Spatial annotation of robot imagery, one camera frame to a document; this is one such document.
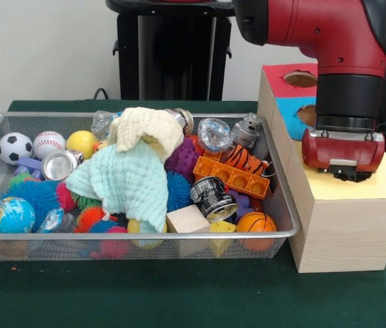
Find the white wall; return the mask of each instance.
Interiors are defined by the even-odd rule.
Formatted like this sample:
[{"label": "white wall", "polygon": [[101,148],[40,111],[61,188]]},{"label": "white wall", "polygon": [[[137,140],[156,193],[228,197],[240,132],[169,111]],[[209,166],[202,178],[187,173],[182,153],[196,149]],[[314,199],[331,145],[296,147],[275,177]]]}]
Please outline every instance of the white wall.
[{"label": "white wall", "polygon": [[[0,0],[0,112],[14,99],[120,95],[116,13],[104,0]],[[245,42],[234,22],[223,97],[256,100],[261,64],[311,62],[297,49]]]}]

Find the baseball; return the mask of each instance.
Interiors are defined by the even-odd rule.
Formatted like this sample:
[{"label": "baseball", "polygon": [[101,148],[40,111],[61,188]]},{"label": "baseball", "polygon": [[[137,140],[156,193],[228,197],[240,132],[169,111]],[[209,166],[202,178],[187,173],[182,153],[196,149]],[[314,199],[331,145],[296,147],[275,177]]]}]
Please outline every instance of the baseball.
[{"label": "baseball", "polygon": [[33,143],[33,151],[37,159],[42,160],[55,150],[65,149],[65,139],[55,131],[40,133]]}]

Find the blue spiky ball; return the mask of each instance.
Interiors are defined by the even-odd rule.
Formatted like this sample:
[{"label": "blue spiky ball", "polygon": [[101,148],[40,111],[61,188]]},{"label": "blue spiky ball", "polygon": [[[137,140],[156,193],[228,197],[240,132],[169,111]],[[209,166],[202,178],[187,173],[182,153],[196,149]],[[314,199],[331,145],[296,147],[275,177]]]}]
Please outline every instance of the blue spiky ball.
[{"label": "blue spiky ball", "polygon": [[168,213],[190,205],[191,185],[183,176],[173,171],[168,171],[167,188],[168,188],[168,202],[167,202]]}]

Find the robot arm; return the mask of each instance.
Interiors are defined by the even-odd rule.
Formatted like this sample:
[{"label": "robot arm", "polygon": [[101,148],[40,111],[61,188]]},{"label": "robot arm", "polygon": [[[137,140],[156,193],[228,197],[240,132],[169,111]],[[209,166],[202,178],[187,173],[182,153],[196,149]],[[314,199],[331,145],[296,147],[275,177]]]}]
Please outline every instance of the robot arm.
[{"label": "robot arm", "polygon": [[[305,163],[349,180],[370,176],[384,152],[374,130],[386,68],[386,0],[233,2],[247,41],[297,46],[318,60],[316,129],[304,135]],[[341,151],[348,147],[353,151]]]}]

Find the black cable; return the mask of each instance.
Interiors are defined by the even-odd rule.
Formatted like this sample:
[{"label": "black cable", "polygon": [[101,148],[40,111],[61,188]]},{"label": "black cable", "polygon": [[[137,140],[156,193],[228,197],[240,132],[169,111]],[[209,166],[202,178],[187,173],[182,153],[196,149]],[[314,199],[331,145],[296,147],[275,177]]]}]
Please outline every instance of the black cable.
[{"label": "black cable", "polygon": [[99,87],[99,88],[97,89],[96,93],[94,94],[93,99],[97,99],[98,94],[101,93],[101,92],[103,93],[103,96],[105,96],[105,99],[109,99],[108,93],[107,93],[106,90],[103,89],[102,87]]}]

